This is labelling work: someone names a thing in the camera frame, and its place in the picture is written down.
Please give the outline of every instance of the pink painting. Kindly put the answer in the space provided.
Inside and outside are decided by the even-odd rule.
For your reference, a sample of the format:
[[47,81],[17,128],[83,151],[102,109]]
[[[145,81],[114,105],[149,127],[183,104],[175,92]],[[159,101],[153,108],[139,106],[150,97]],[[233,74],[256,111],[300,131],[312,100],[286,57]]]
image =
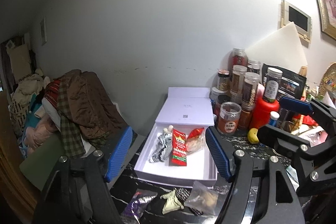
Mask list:
[[336,0],[324,0],[328,10],[329,22],[336,28]]

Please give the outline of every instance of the red plaid fabric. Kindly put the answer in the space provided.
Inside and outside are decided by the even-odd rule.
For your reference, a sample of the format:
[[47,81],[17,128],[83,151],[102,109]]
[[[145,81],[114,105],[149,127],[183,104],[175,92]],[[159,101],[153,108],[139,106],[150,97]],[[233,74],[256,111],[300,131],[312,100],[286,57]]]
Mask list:
[[44,92],[44,98],[46,98],[55,109],[57,109],[57,97],[60,82],[61,80],[55,80],[53,82],[50,82],[46,86]]

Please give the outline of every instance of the yellow lemon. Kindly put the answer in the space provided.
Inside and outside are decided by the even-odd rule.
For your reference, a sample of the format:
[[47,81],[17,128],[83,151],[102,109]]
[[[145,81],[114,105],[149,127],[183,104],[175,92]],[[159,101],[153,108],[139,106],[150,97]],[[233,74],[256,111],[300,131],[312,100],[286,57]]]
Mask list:
[[258,143],[258,137],[257,137],[258,130],[256,128],[251,128],[250,131],[247,134],[247,139],[250,143],[255,144]]

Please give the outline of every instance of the black marble tabletop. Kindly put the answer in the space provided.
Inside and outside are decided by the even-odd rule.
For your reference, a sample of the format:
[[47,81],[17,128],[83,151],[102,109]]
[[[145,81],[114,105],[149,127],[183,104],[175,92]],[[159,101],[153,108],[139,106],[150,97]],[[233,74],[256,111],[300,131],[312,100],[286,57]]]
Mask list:
[[[223,135],[223,139],[229,140],[235,149],[245,150],[252,157],[268,159],[269,156],[274,155],[272,149],[269,147],[261,147],[258,144],[251,144],[246,137],[246,131],[237,130],[233,135]],[[219,193],[217,205],[216,205],[216,215],[208,216],[195,216],[188,208],[184,210],[178,210],[174,212],[167,213],[162,215],[162,207],[165,203],[165,200],[160,199],[160,196],[170,192],[174,187],[163,186],[159,184],[153,184],[144,182],[137,179],[137,175],[134,171],[134,165],[137,162],[137,159],[140,155],[142,146],[134,155],[130,163],[127,165],[121,176],[115,182],[113,187],[110,190],[111,196],[117,207],[119,213],[122,213],[126,205],[130,202],[132,196],[137,191],[137,189],[150,190],[157,192],[157,198],[154,199],[145,210],[142,218],[140,219],[140,224],[148,223],[202,223],[202,224],[211,224],[214,223],[229,192],[230,183],[227,183],[224,178],[218,174],[217,182],[215,183],[213,190]],[[281,163],[286,168],[290,160],[285,157],[279,157]],[[250,196],[248,207],[245,212],[244,220],[242,223],[250,223],[251,216],[253,213],[256,196],[258,191],[258,179],[255,178],[252,180],[252,185],[250,189]]]

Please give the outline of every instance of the box flap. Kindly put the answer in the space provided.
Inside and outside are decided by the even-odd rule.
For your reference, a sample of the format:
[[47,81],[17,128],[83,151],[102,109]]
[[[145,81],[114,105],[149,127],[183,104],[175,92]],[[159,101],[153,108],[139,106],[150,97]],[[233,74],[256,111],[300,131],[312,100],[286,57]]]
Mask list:
[[209,92],[209,88],[169,88],[168,98],[155,121],[157,123],[213,126]]

